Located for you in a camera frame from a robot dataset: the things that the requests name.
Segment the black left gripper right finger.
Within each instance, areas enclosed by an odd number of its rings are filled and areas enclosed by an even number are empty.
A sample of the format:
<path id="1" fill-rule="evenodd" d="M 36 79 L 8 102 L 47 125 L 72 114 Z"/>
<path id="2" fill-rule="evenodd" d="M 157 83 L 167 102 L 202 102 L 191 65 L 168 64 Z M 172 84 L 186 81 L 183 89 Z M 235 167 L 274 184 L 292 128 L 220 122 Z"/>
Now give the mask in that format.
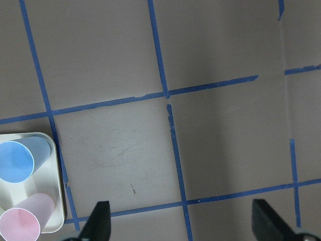
<path id="1" fill-rule="evenodd" d="M 264 199 L 252 201 L 252 232 L 256 240 L 292 240 L 296 234 Z"/>

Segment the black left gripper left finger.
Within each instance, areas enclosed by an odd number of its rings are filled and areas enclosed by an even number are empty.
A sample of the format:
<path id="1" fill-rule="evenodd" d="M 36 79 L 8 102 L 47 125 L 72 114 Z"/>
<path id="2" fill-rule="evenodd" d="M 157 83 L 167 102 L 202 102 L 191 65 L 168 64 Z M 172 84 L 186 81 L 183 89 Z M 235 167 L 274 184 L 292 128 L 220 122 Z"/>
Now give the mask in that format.
<path id="1" fill-rule="evenodd" d="M 111 213 L 109 201 L 99 201 L 94 207 L 79 240 L 108 241 L 111 236 Z"/>

